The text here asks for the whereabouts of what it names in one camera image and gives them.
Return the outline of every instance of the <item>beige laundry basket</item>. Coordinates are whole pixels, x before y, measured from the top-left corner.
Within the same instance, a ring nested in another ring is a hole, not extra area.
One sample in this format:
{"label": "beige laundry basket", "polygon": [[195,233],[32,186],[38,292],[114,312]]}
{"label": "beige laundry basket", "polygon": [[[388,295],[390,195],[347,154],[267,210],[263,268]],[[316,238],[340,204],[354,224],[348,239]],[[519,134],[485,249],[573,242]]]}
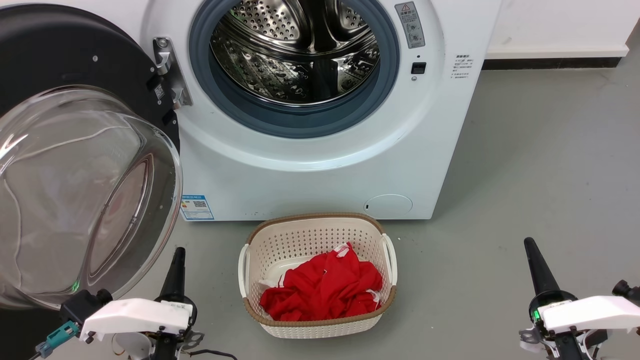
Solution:
{"label": "beige laundry basket", "polygon": [[[277,282],[288,269],[347,241],[360,260],[373,263],[382,275],[382,306],[373,313],[334,320],[271,320],[260,306],[266,287],[258,281]],[[396,282],[396,252],[391,240],[377,221],[356,213],[298,215],[263,222],[249,236],[238,261],[238,283],[247,312],[277,338],[330,338],[369,330],[393,302]]]}

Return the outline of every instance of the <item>red cloth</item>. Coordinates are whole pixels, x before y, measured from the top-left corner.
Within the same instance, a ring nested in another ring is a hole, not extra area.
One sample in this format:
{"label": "red cloth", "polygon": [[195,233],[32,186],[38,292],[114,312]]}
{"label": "red cloth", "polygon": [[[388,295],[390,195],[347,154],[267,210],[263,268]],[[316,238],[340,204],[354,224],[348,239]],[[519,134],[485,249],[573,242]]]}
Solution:
{"label": "red cloth", "polygon": [[285,273],[283,286],[269,288],[260,305],[274,320],[312,321],[375,311],[380,304],[367,290],[380,291],[382,276],[368,261],[359,261],[351,244],[342,258],[335,250],[314,256]]}

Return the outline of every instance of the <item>metal hinge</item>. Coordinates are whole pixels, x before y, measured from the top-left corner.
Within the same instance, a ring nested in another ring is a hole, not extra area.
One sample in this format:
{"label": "metal hinge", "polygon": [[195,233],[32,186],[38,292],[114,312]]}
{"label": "metal hinge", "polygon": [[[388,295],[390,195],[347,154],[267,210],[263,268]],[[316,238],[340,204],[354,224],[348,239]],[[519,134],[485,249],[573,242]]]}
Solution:
{"label": "metal hinge", "polygon": [[156,65],[158,75],[164,77],[168,82],[172,91],[173,109],[179,109],[183,106],[193,105],[187,84],[182,76],[178,59],[173,50],[173,44],[168,37],[154,38],[154,54],[156,56]]}

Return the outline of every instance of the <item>gray floor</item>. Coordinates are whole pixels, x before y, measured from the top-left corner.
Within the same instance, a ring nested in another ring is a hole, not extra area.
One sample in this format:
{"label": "gray floor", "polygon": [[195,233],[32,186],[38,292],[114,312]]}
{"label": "gray floor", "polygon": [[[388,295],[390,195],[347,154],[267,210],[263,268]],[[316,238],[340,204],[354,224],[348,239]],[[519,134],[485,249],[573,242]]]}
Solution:
{"label": "gray floor", "polygon": [[[129,296],[156,296],[179,244],[202,346],[239,359],[543,359],[518,347],[533,296],[522,239],[536,239],[578,297],[608,294],[622,278],[640,285],[638,35],[617,69],[482,73],[433,219],[384,223],[400,238],[399,291],[371,331],[314,341],[264,332],[237,289],[237,254],[255,224],[180,221]],[[75,350],[116,359],[109,341],[73,341],[50,359]],[[638,350],[621,332],[600,353]]]}

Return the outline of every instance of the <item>white basket handle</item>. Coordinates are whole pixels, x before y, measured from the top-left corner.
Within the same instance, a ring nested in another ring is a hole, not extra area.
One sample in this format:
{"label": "white basket handle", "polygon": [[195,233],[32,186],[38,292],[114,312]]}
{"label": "white basket handle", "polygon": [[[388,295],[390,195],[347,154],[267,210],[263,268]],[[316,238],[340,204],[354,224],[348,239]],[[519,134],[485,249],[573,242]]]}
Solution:
{"label": "white basket handle", "polygon": [[248,261],[247,257],[249,256],[248,251],[249,244],[245,244],[240,252],[240,258],[238,259],[238,286],[240,286],[240,294],[242,295],[242,298],[246,297],[247,292],[245,269]]}
{"label": "white basket handle", "polygon": [[387,255],[389,263],[391,263],[391,273],[389,274],[391,278],[391,285],[395,286],[398,282],[398,264],[396,259],[396,249],[394,248],[394,244],[391,242],[391,239],[387,236],[387,234],[382,234],[382,238],[384,239],[385,247],[387,248]]}

